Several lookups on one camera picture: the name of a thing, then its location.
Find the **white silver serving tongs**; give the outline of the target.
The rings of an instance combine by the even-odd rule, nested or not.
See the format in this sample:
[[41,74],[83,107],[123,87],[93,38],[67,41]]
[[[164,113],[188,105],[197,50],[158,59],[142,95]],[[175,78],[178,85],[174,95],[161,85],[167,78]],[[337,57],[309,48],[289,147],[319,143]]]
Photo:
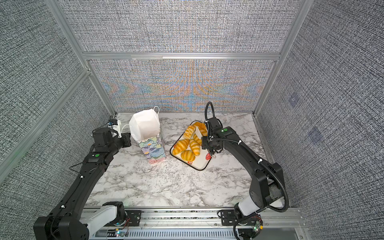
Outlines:
[[[196,134],[197,138],[202,142],[203,135],[201,134],[198,126],[196,126],[195,134]],[[210,152],[209,150],[208,150],[208,153],[211,155],[211,158],[213,158],[213,159],[216,158],[214,153]]]

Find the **floral white paper bag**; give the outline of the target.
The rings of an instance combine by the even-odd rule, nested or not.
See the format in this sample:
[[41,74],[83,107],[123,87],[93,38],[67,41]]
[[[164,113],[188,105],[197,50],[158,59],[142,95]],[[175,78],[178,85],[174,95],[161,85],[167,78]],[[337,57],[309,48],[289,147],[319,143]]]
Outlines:
[[129,127],[131,137],[139,145],[151,165],[166,160],[159,113],[158,106],[143,110],[133,114],[129,123],[121,127],[122,134],[124,128]]

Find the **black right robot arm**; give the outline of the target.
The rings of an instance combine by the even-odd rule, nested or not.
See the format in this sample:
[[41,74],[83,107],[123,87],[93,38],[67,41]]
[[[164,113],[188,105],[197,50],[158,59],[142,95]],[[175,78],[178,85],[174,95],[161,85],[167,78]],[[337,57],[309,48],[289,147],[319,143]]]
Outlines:
[[203,148],[211,153],[222,149],[228,151],[251,177],[249,195],[235,205],[238,219],[266,209],[278,213],[288,210],[290,204],[282,167],[256,154],[232,128],[208,127],[208,135],[203,137]]

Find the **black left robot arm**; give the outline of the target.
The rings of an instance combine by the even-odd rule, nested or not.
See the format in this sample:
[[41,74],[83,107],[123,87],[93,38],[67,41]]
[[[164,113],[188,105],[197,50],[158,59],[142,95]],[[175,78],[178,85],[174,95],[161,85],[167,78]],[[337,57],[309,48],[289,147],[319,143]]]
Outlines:
[[81,220],[84,206],[98,180],[120,149],[130,147],[131,134],[119,134],[110,128],[93,131],[94,144],[80,164],[73,184],[46,217],[33,225],[38,240],[87,240],[107,224],[123,226],[127,214],[122,202],[107,202],[88,219]]

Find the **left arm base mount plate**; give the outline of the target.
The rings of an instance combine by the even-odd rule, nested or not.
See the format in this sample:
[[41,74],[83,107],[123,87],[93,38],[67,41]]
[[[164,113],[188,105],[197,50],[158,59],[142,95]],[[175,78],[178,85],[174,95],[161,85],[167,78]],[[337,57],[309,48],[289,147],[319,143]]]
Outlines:
[[125,220],[118,225],[119,228],[129,228],[129,227],[138,227],[140,225],[142,218],[141,210],[128,210],[126,211]]

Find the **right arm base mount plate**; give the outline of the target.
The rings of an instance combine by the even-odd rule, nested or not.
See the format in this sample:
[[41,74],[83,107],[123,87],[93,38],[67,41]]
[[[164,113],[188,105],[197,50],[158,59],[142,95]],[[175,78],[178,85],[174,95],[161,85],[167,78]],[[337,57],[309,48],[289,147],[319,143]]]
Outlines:
[[[233,226],[239,219],[244,216],[237,210],[219,210],[217,212],[218,217],[221,220],[223,226]],[[239,223],[240,226],[261,226],[263,225],[263,220],[260,215],[255,215],[250,217],[247,220],[243,220]]]

